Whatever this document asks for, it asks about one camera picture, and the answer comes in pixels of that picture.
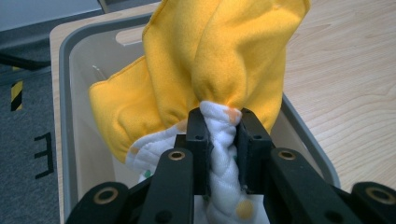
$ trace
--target yellow cloth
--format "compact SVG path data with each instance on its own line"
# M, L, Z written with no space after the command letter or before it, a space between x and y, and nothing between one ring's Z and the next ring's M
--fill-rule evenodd
M90 88L112 153L125 162L136 140L181 122L202 101L246 107L270 131L286 45L308 9L308 0L163 0L143 33L145 56Z

